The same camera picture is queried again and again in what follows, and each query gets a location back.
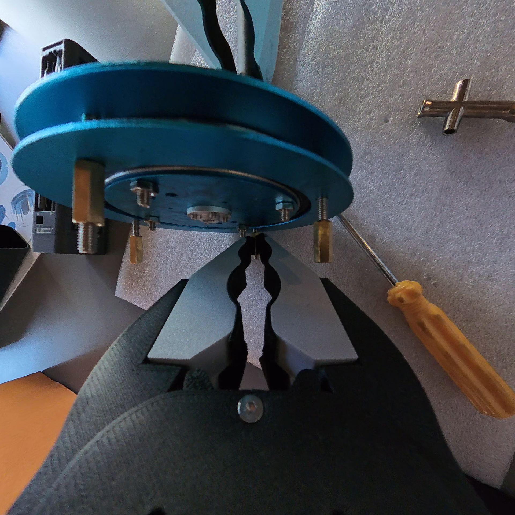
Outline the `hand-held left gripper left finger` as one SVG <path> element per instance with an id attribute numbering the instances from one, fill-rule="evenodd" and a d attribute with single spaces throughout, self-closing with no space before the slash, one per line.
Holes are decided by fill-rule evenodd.
<path id="1" fill-rule="evenodd" d="M 215 387 L 239 389 L 247 363 L 241 306 L 252 239 L 241 237 L 188 280 L 148 359 L 202 369 Z"/>

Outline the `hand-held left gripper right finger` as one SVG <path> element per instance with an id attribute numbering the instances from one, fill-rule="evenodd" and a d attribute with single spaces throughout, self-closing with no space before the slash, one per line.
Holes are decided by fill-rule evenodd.
<path id="1" fill-rule="evenodd" d="M 261 367 L 271 390 L 287 390 L 305 369 L 355 362 L 358 358 L 322 281 L 269 236 L 256 248 L 265 266 L 265 344 Z"/>

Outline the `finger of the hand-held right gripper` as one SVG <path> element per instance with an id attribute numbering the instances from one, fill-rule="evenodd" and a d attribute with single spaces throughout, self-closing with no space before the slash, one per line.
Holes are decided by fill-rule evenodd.
<path id="1" fill-rule="evenodd" d="M 282 1 L 237 1 L 237 71 L 272 82 Z"/>
<path id="2" fill-rule="evenodd" d="M 163 1 L 208 65 L 236 72 L 231 48 L 220 28 L 216 1 Z"/>

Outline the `white foam mat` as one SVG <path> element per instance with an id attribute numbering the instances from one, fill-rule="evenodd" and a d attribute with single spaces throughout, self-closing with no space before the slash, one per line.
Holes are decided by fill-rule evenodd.
<path id="1" fill-rule="evenodd" d="M 418 281 L 514 388 L 514 123 L 417 119 L 470 78 L 470 100 L 514 100 L 514 1 L 284 1 L 273 83 L 346 134 L 354 201 L 345 216 L 399 280 Z M 514 492 L 514 417 L 479 414 L 386 300 L 389 285 L 337 218 L 334 261 L 312 227 L 271 233 L 329 278 L 396 344 L 426 389 L 460 466 Z M 143 230 L 115 294 L 147 309 L 236 236 Z"/>

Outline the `black screwdriver bit case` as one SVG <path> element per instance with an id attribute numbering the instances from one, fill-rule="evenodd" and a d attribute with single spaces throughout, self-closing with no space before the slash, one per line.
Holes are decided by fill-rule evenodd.
<path id="1" fill-rule="evenodd" d="M 65 68 L 95 62 L 96 59 L 76 42 L 63 39 L 42 49 L 41 77 Z M 80 254 L 77 225 L 72 222 L 72 207 L 66 207 L 35 193 L 33 244 L 35 252 Z M 106 228 L 97 229 L 97 251 L 106 252 Z"/>

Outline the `blue double disc turntable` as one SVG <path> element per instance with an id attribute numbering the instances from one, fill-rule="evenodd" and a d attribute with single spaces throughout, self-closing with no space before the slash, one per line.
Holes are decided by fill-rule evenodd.
<path id="1" fill-rule="evenodd" d="M 235 233 L 309 226 L 353 200 L 350 144 L 283 89 L 220 69 L 89 63 L 51 74 L 16 105 L 18 178 L 67 206 L 74 164 L 104 167 L 105 217 Z"/>

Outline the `large brass hex standoff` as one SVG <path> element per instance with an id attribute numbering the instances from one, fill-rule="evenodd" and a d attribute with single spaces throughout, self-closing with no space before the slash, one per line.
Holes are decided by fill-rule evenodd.
<path id="1" fill-rule="evenodd" d="M 72 222 L 77 225 L 77 249 L 80 254 L 97 251 L 97 229 L 105 225 L 104 167 L 91 160 L 79 159 L 74 165 Z"/>

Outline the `white blue printed paper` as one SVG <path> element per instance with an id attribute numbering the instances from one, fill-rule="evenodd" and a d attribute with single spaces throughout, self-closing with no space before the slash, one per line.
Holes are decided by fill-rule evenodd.
<path id="1" fill-rule="evenodd" d="M 11 167 L 12 148 L 1 136 L 1 224 L 32 242 L 35 192 L 23 184 Z"/>

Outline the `metal cross wrench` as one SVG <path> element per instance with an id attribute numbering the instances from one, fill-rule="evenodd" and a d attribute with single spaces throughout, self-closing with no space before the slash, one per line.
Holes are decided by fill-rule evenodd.
<path id="1" fill-rule="evenodd" d="M 468 100 L 470 82 L 470 79 L 458 81 L 450 100 L 423 100 L 417 112 L 417 118 L 445 118 L 442 131 L 444 135 L 455 134 L 462 118 L 502 119 L 510 123 L 514 122 L 513 101 L 470 101 Z"/>

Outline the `orange cardboard box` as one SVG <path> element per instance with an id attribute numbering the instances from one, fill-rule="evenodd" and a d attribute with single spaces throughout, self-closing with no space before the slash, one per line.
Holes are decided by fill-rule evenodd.
<path id="1" fill-rule="evenodd" d="M 42 372 L 1 384 L 1 514 L 42 465 L 75 398 Z"/>

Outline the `dark grey case sleeve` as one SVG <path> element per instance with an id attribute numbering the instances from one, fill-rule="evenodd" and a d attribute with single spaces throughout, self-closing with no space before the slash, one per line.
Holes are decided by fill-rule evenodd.
<path id="1" fill-rule="evenodd" d="M 1 225 L 1 301 L 28 251 L 27 241 L 14 228 Z"/>

